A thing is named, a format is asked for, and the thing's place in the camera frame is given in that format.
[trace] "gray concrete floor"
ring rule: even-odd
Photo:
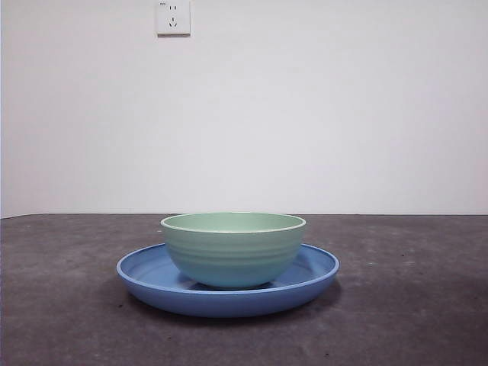
[[[270,316],[153,309],[117,277],[165,215],[2,220],[2,358],[14,365],[487,365],[488,217],[301,215],[337,281]]]

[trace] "blue plate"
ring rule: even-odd
[[[117,263],[129,292],[144,303],[211,318],[258,316],[297,307],[319,296],[338,270],[333,254],[306,244],[285,273],[252,290],[219,291],[191,280],[175,267],[165,244],[136,250]]]

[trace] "white wall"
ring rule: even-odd
[[[2,216],[488,214],[488,2],[2,2]]]

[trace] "wall outlet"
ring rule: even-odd
[[[159,0],[156,4],[156,33],[158,36],[189,36],[190,0]]]

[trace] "bowl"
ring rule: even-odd
[[[190,213],[167,217],[168,253],[189,278],[250,288],[274,280],[295,259],[306,221],[276,213]]]

